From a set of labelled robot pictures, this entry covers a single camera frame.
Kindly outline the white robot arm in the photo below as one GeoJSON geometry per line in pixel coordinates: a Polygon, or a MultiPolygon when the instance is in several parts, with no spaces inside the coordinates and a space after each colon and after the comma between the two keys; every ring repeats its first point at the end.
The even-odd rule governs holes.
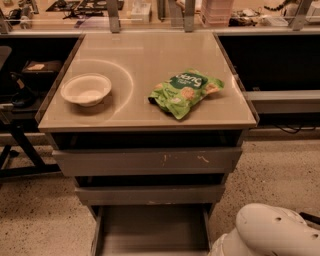
{"type": "Polygon", "coordinates": [[[320,256],[320,231],[293,210],[251,203],[207,256],[320,256]]]}

